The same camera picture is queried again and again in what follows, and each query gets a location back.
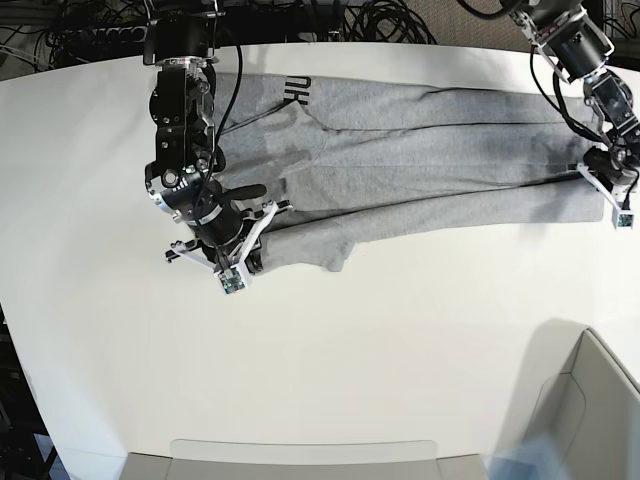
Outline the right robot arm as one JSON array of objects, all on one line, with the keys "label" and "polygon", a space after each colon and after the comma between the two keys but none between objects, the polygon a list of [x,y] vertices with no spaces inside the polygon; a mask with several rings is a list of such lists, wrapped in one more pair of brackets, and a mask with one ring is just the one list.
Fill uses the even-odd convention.
[{"label": "right robot arm", "polygon": [[262,232],[289,203],[267,200],[262,184],[227,189],[214,119],[215,41],[220,1],[148,1],[143,62],[157,68],[149,113],[156,126],[155,159],[145,168],[152,202],[194,237],[175,242],[167,262],[196,261],[224,281],[262,271]]}]

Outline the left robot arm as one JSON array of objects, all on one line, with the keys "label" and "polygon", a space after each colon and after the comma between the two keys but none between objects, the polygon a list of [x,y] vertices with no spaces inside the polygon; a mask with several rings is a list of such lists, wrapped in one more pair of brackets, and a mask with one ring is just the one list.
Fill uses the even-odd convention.
[{"label": "left robot arm", "polygon": [[[589,18],[580,1],[503,1],[501,6],[531,45],[553,68],[552,106],[567,126],[596,145],[576,165],[611,203],[614,224],[633,223],[631,194],[639,185],[639,118],[633,94],[607,67],[614,45]],[[560,84],[580,81],[584,104],[596,116],[589,127],[568,111]]]}]

